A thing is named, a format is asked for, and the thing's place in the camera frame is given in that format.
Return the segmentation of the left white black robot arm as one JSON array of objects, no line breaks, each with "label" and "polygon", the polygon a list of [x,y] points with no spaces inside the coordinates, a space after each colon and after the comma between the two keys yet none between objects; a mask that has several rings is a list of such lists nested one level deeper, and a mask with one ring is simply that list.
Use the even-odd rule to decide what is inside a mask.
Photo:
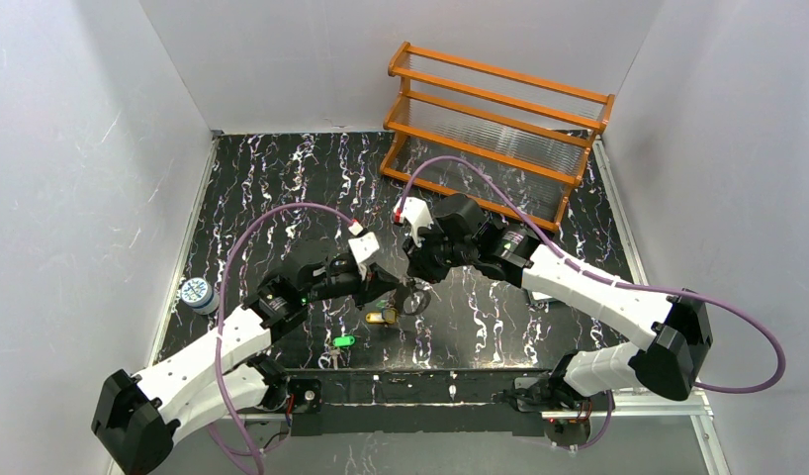
[{"label": "left white black robot arm", "polygon": [[285,394],[285,374],[264,351],[300,326],[312,302],[350,297],[356,306],[402,281],[350,253],[315,262],[288,258],[224,320],[172,356],[130,374],[119,369],[101,386],[91,430],[126,474],[148,474],[190,433],[237,409],[265,406]]}]

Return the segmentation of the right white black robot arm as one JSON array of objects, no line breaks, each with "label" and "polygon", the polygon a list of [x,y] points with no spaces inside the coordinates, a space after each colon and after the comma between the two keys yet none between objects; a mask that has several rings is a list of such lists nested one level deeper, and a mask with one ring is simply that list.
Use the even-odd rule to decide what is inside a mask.
[{"label": "right white black robot arm", "polygon": [[702,303],[628,288],[625,281],[551,249],[532,229],[488,217],[464,194],[434,207],[408,197],[394,212],[410,228],[409,276],[435,284],[454,267],[472,266],[494,281],[538,292],[626,337],[595,351],[570,351],[552,372],[521,391],[529,404],[572,406],[608,390],[643,387],[684,401],[712,344]]}]

